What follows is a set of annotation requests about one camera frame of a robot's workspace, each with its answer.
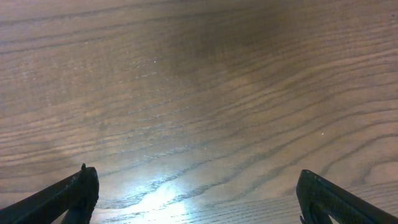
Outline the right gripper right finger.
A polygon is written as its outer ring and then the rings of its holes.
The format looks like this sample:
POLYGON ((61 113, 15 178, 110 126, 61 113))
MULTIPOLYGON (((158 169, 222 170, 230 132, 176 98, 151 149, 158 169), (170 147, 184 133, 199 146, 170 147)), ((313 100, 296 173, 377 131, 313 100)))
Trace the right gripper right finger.
POLYGON ((302 170, 296 194, 303 224, 397 223, 397 217, 324 179, 310 170, 302 170))

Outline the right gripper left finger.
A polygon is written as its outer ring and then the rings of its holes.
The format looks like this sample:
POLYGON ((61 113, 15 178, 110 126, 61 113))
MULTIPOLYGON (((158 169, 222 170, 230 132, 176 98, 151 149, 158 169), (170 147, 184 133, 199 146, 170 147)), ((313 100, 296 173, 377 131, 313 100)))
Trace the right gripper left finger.
POLYGON ((99 186, 96 169, 83 164, 79 172, 1 209, 1 223, 52 223, 63 215, 62 223, 87 224, 99 186))

